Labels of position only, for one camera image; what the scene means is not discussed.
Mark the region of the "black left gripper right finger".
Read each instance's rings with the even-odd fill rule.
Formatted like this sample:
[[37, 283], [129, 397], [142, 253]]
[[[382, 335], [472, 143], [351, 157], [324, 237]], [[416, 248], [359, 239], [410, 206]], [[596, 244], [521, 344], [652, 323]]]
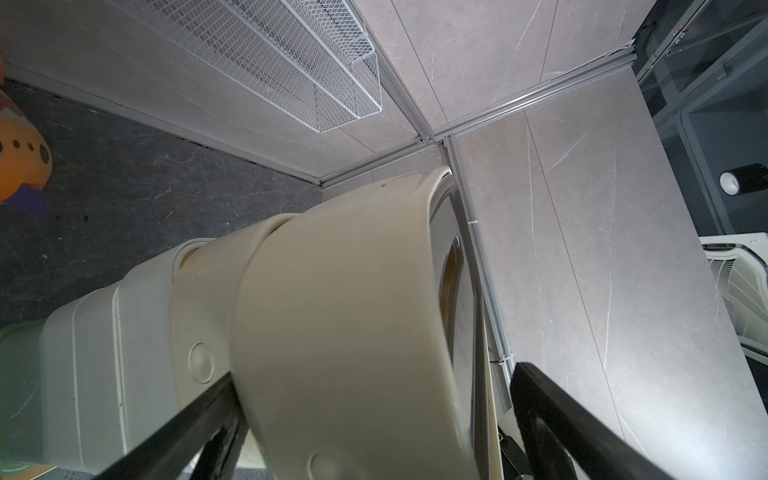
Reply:
[[510, 395], [535, 479], [668, 479], [538, 367], [515, 365]]

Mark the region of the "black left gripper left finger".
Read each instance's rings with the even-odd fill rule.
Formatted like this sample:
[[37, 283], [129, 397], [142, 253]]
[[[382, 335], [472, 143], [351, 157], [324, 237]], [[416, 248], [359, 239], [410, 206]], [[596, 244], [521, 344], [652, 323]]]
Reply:
[[176, 479], [197, 457], [193, 479], [231, 479], [248, 430], [232, 376], [227, 373], [98, 477]]

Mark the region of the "bamboo lid box edge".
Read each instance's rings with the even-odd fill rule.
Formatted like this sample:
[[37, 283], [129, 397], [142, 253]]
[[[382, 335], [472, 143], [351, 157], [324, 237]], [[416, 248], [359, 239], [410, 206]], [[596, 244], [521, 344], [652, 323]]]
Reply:
[[181, 410], [171, 340], [171, 293], [184, 258], [207, 243], [207, 239], [188, 240], [133, 267], [117, 284], [113, 313], [127, 453]]

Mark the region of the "mint green tissue box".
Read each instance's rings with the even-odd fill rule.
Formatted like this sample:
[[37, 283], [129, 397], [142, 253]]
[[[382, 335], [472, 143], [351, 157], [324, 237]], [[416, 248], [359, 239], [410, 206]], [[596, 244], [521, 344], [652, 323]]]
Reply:
[[1, 329], [1, 471], [45, 462], [43, 325]]

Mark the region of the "cream box dark lid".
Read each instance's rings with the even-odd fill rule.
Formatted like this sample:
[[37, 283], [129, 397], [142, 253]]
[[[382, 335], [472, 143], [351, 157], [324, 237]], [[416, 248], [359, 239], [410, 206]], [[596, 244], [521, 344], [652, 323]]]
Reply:
[[170, 294], [170, 341], [179, 407], [230, 371], [230, 320], [251, 258], [293, 219], [279, 214], [215, 239], [196, 239], [177, 258]]
[[440, 167], [288, 220], [249, 261], [231, 370], [278, 479], [477, 479], [482, 307]]

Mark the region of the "white tissue box bamboo lid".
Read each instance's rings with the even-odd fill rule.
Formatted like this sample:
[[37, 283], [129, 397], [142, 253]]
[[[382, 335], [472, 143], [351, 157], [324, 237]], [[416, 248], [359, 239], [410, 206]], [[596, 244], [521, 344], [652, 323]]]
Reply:
[[54, 311], [43, 327], [47, 460], [97, 474], [125, 454], [114, 319], [115, 285]]

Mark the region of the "large bamboo lid tissue box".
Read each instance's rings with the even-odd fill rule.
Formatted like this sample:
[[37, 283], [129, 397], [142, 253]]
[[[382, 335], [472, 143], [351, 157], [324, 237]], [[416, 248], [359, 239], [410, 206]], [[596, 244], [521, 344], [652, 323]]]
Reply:
[[20, 468], [10, 471], [1, 471], [1, 480], [35, 480], [55, 470], [48, 465], [22, 465]]

